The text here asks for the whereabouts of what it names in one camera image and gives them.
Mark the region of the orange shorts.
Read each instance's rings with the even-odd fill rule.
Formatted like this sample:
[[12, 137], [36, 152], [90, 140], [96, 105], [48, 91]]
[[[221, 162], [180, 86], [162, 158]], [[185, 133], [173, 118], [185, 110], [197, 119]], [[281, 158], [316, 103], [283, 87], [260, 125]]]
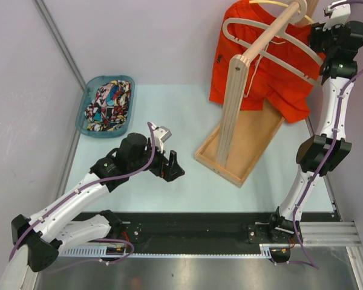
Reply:
[[[249, 1], [237, 1], [232, 4], [225, 12], [223, 21], [229, 18], [250, 19], [268, 25], [276, 19], [259, 4], [250, 4]], [[263, 32], [257, 27], [242, 24], [229, 24], [227, 29], [235, 37], [248, 43], [254, 42]], [[286, 33], [308, 46], [310, 30], [310, 24], [303, 27], [289, 24]], [[223, 32], [220, 32], [212, 69], [209, 101], [220, 105], [224, 103], [229, 61], [234, 55], [242, 54], [245, 50], [245, 47], [227, 39]], [[273, 43], [267, 46], [267, 52], [314, 80], [319, 77], [320, 65], [290, 42], [275, 37]], [[313, 85], [265, 57], [261, 58], [256, 70], [258, 60], [259, 56], [250, 65], [241, 110], [260, 111], [267, 100], [288, 123], [306, 119], [310, 114], [306, 98]]]

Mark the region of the yellow round hanger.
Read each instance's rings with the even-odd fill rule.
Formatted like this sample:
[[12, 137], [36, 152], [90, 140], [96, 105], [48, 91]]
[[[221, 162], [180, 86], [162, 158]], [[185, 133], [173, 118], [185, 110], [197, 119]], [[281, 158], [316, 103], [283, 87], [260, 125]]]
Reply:
[[[268, 1], [268, 0], [255, 0], [255, 1], [249, 1], [250, 4], [271, 4], [271, 5], [277, 5], [277, 6], [281, 6], [281, 7], [288, 7], [287, 4], [283, 3], [283, 2], [279, 2], [279, 1]], [[314, 24], [315, 22], [313, 21], [313, 19], [308, 16], [308, 15], [304, 15], [304, 18], [297, 22], [298, 25], [302, 26], [302, 25], [307, 25], [307, 24]]]

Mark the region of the colourful comic print shorts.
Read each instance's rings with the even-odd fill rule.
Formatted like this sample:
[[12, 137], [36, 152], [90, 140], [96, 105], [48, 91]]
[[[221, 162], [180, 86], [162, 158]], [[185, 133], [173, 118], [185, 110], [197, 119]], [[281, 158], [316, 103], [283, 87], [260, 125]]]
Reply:
[[111, 132], [120, 129], [128, 119], [131, 95], [132, 83], [126, 80], [112, 80], [100, 86], [84, 112], [87, 130]]

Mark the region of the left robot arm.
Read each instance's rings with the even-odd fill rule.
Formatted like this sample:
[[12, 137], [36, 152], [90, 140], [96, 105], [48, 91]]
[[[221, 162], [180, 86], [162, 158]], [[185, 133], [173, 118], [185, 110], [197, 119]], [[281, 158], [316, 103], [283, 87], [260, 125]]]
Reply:
[[171, 150], [165, 157], [164, 143], [169, 129], [149, 125], [150, 137], [130, 133], [99, 159], [78, 184], [52, 204], [11, 222], [13, 249], [0, 280], [0, 289], [23, 289], [28, 270], [48, 268], [60, 254], [91, 241], [116, 242], [122, 221], [110, 210], [101, 211], [83, 222], [73, 219], [88, 205], [111, 193], [130, 177], [144, 171], [171, 182], [185, 174]]

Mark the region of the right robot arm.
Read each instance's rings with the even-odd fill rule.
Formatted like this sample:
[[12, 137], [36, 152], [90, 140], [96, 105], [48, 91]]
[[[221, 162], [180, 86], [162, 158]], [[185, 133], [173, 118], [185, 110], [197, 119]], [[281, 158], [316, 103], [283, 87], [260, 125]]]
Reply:
[[316, 133], [300, 145], [296, 178], [283, 203], [270, 216], [267, 236], [275, 243], [285, 242], [299, 232], [303, 207], [313, 188], [352, 149], [346, 140], [345, 115], [354, 81], [360, 73], [355, 57], [363, 47], [363, 22], [348, 21], [332, 28], [314, 24], [309, 44], [314, 52], [325, 55], [319, 71], [321, 121]]

